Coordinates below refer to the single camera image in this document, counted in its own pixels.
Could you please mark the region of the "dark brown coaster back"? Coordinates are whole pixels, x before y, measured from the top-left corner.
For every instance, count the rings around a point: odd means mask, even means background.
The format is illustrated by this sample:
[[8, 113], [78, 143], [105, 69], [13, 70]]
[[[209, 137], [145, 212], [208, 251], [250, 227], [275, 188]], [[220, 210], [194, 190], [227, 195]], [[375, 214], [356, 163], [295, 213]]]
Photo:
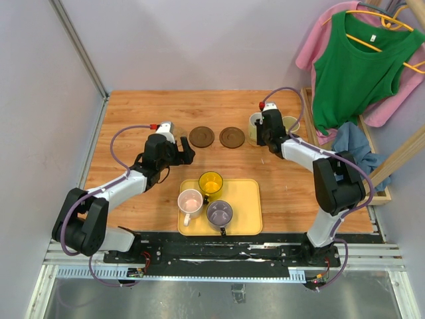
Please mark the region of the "dark brown coaster back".
[[198, 126], [191, 130], [189, 141], [196, 148], [209, 147], [214, 142], [214, 132], [206, 126]]

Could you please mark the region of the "white mug yellow handle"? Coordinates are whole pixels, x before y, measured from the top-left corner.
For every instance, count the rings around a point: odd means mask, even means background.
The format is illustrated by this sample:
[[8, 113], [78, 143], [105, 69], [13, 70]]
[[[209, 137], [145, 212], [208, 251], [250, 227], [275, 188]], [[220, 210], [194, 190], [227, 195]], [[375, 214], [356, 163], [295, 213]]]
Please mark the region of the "white mug yellow handle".
[[248, 135], [253, 139], [256, 140], [256, 127], [254, 125], [255, 120], [260, 120], [262, 118], [262, 115], [260, 112], [253, 113], [248, 121]]

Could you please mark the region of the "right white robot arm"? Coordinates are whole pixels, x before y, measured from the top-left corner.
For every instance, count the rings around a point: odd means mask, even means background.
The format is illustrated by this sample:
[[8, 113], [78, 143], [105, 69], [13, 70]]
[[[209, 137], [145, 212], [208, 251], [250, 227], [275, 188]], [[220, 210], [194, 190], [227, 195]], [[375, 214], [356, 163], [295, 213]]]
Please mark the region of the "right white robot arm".
[[279, 158], [292, 161], [313, 174], [319, 210], [301, 244], [301, 259], [315, 266], [334, 245], [336, 230], [345, 214], [365, 198], [359, 168], [349, 152], [326, 151], [291, 135], [277, 108], [257, 112], [253, 117], [259, 146], [267, 146]]

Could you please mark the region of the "purple ceramic mug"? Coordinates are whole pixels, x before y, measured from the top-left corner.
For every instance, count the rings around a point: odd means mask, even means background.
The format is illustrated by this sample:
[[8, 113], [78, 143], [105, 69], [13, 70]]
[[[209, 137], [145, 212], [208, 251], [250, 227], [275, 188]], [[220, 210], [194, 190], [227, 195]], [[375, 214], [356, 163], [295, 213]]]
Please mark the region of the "purple ceramic mug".
[[207, 207], [207, 220], [209, 225], [215, 231], [220, 233], [221, 237], [227, 236], [226, 228], [233, 218], [233, 209], [230, 204], [223, 200], [216, 200]]

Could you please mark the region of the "dark brown coaster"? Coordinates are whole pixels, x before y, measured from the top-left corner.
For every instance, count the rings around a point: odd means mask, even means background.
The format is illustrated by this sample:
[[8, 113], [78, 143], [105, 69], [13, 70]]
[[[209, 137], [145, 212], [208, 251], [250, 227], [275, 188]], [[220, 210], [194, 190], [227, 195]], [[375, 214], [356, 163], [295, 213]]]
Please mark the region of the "dark brown coaster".
[[245, 142], [245, 135], [240, 128], [227, 127], [221, 131], [219, 140], [224, 147], [236, 149]]
[[196, 148], [209, 147], [214, 142], [214, 132], [206, 126], [198, 126], [191, 130], [189, 141]]

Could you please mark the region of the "woven coaster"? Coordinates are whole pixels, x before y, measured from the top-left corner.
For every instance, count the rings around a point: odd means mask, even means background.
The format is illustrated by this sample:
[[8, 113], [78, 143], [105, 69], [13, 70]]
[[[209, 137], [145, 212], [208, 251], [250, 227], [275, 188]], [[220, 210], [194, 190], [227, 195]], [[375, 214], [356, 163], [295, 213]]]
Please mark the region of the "woven coaster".
[[246, 135], [246, 141], [253, 147], [258, 147], [256, 140], [253, 140], [249, 135]]
[[181, 137], [187, 137], [187, 131], [182, 127], [175, 126], [173, 129], [173, 135], [176, 140], [179, 140]]

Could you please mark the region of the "cream ceramic mug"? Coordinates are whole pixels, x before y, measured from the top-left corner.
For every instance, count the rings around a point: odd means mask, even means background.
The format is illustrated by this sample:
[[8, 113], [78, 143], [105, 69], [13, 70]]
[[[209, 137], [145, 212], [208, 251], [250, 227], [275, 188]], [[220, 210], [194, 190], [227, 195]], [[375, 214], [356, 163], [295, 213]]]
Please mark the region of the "cream ceramic mug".
[[300, 123], [298, 119], [293, 116], [283, 116], [282, 122], [286, 129], [287, 135], [294, 135], [300, 128]]

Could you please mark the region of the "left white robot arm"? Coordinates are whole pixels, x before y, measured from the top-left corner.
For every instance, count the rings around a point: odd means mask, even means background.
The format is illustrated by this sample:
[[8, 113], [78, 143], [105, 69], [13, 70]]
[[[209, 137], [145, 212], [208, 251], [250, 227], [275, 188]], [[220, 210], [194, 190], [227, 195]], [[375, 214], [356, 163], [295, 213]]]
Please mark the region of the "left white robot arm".
[[71, 189], [52, 230], [52, 238], [61, 244], [64, 253], [90, 257], [99, 250], [119, 251], [126, 262], [138, 261], [142, 246], [135, 242], [136, 234], [128, 229], [109, 228], [108, 215], [128, 199], [157, 185], [164, 169], [192, 164], [195, 151], [185, 136], [180, 140], [181, 151], [164, 134], [152, 134], [145, 142], [144, 152], [123, 175], [93, 189]]

